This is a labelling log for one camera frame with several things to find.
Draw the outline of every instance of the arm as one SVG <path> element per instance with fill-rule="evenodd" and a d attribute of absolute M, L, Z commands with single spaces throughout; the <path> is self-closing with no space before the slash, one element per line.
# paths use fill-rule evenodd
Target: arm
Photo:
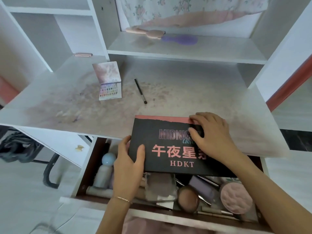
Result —
<path fill-rule="evenodd" d="M 189 128 L 192 139 L 204 153 L 236 174 L 276 234 L 311 233 L 312 214 L 238 150 L 224 119 L 213 113 L 197 113 L 190 118 L 204 129 L 202 138 L 195 129 Z"/>
<path fill-rule="evenodd" d="M 113 198 L 108 202 L 96 234 L 121 234 L 130 203 L 117 197 L 132 201 L 142 180 L 145 147 L 139 146 L 137 159 L 133 163 L 126 150 L 126 144 L 130 139 L 130 135 L 125 137 L 118 146 L 118 156 L 114 163 Z"/>

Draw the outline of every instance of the drawer knob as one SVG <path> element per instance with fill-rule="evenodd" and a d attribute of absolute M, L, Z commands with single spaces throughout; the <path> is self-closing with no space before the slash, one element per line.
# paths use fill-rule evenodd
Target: drawer knob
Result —
<path fill-rule="evenodd" d="M 75 149 L 77 152 L 82 152 L 82 149 L 84 147 L 82 145 L 78 145 L 77 148 Z"/>

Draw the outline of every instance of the black pencil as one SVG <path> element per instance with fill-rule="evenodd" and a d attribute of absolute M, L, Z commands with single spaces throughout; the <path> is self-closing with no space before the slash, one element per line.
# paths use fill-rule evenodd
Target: black pencil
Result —
<path fill-rule="evenodd" d="M 143 93 L 142 93 L 142 90 L 141 90 L 140 86 L 138 85 L 138 81 L 137 81 L 136 79 L 135 79 L 135 83 L 136 83 L 136 85 L 137 85 L 137 87 L 138 87 L 138 90 L 139 90 L 139 92 L 140 92 L 140 94 L 141 94 L 141 97 L 142 97 L 142 99 L 143 99 L 143 101 L 144 101 L 144 104 L 147 104 L 146 99 L 145 99 L 145 97 L 144 97 L 144 95 L 143 95 Z"/>

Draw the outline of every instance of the gold bracelet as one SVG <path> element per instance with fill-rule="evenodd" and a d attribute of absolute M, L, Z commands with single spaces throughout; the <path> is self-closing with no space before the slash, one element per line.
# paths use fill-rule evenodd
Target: gold bracelet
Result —
<path fill-rule="evenodd" d="M 114 196 L 113 198 L 121 199 L 121 200 L 123 200 L 123 201 L 128 202 L 129 204 L 132 204 L 132 202 L 131 202 L 130 200 L 124 199 L 124 198 L 119 197 L 119 196 Z"/>

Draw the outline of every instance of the open eyeshadow palette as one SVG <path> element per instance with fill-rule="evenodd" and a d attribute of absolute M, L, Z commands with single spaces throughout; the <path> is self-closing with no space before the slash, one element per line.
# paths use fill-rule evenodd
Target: open eyeshadow palette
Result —
<path fill-rule="evenodd" d="M 93 68 L 101 84 L 99 100 L 122 98 L 121 78 L 117 62 L 93 64 Z"/>

